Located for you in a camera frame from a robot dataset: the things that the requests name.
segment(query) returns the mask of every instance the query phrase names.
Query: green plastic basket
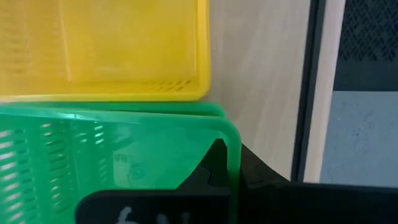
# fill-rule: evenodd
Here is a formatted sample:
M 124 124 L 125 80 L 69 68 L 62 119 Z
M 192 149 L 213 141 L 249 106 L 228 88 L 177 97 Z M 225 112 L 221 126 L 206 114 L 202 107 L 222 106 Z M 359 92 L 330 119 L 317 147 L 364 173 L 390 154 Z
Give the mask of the green plastic basket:
M 237 130 L 216 106 L 195 112 L 182 105 L 1 106 L 0 223 L 74 223 L 77 203 L 98 190 L 175 189 L 217 138 L 228 145 L 236 192 Z

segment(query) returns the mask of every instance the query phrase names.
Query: light wood surface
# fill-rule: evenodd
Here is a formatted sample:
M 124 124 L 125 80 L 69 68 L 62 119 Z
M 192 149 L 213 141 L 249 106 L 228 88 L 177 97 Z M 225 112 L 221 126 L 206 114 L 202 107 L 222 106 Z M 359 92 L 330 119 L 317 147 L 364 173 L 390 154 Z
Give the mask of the light wood surface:
M 212 87 L 243 143 L 290 178 L 310 0 L 211 0 Z
M 319 182 L 336 73 L 345 0 L 327 0 L 304 181 Z

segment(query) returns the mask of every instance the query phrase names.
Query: black metal edge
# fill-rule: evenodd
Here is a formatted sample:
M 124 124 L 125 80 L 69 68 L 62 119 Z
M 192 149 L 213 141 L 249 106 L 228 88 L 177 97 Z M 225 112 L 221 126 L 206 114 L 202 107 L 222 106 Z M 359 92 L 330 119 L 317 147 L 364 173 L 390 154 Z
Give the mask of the black metal edge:
M 311 0 L 310 3 L 292 171 L 290 175 L 292 182 L 303 182 L 304 180 L 326 1 Z

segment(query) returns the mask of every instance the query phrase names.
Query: dark mesh grille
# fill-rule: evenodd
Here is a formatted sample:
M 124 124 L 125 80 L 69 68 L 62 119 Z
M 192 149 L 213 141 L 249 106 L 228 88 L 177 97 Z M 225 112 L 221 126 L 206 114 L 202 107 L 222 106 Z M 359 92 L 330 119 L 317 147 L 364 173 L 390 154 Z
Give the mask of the dark mesh grille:
M 347 0 L 339 60 L 393 62 L 398 49 L 398 0 Z

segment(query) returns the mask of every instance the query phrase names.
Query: stacked baskets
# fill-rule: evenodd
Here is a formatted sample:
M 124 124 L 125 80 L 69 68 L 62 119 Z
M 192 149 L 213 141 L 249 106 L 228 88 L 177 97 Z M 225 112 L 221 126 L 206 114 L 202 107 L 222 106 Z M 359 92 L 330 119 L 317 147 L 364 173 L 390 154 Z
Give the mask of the stacked baskets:
M 218 138 L 237 189 L 223 110 L 171 102 L 209 89 L 207 0 L 1 1 L 0 16 L 0 101 L 18 102 L 0 106 L 1 223 L 73 223 L 98 190 L 175 189 Z

